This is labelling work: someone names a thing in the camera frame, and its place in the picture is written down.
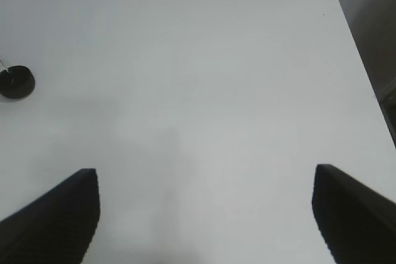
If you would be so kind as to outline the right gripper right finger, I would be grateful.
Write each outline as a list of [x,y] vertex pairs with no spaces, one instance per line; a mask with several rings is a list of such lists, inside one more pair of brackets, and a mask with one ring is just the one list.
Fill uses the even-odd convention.
[[395,203],[331,164],[314,176],[312,212],[336,263],[395,263]]

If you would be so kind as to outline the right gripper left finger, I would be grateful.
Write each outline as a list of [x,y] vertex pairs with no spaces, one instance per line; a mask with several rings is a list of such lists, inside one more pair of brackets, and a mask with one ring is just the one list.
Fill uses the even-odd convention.
[[99,219],[97,172],[80,169],[1,221],[1,263],[82,263]]

